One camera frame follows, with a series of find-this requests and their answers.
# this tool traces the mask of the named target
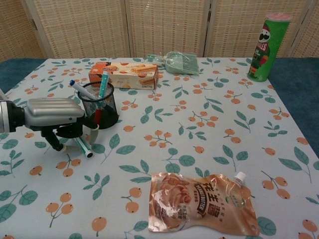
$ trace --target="plastic bag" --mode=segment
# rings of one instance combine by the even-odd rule
[[[222,233],[258,236],[245,174],[231,181],[222,174],[191,179],[174,173],[152,175],[149,230],[176,232],[195,225]]]
[[[165,66],[172,74],[199,74],[197,57],[193,54],[171,51],[165,56],[149,54],[147,58],[159,66]]]

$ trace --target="peanut pouch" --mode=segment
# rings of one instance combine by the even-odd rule
[[[244,177],[241,172],[234,181],[222,174],[197,179],[152,175],[149,230],[177,232],[200,225],[226,234],[258,236],[251,193],[242,186]]]

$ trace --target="pen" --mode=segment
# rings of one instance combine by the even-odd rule
[[[101,79],[101,85],[100,85],[100,91],[99,91],[99,97],[103,98],[106,88],[108,86],[108,81],[109,81],[109,73],[107,71],[103,71],[102,79]],[[95,116],[94,116],[94,121],[97,124],[101,123],[101,113],[102,113],[102,107],[103,104],[101,102],[98,102],[98,109],[95,110]]]
[[[70,86],[72,86],[74,89],[76,89],[77,91],[81,92],[81,94],[83,94],[84,96],[86,96],[87,98],[89,98],[91,100],[97,100],[98,99],[95,95],[93,95],[90,92],[88,92],[84,87],[80,86],[78,83],[76,83],[73,80],[70,81]]]

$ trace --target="pringles can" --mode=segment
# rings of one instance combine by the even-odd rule
[[[258,82],[267,80],[292,19],[292,16],[283,13],[270,13],[266,15],[266,20],[259,35],[258,44],[247,75],[249,79]]]

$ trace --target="table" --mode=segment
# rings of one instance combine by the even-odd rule
[[[87,83],[94,63],[109,60],[144,62],[48,59],[7,96],[19,106],[42,97],[69,97],[80,103],[69,80]],[[151,233],[147,221],[152,173],[187,177],[222,173],[231,178],[243,171],[260,225],[259,238],[297,238],[298,233],[317,237],[319,161],[275,90],[268,81],[247,80],[250,59],[198,62],[199,76],[160,70],[154,92],[116,89],[119,122],[100,131],[92,159],[56,152],[39,132],[25,127],[1,134],[1,236],[240,238],[203,227]],[[283,177],[287,185],[276,182],[276,177]],[[130,196],[132,188],[132,195],[135,188],[142,194]],[[132,207],[136,212],[128,213]]]

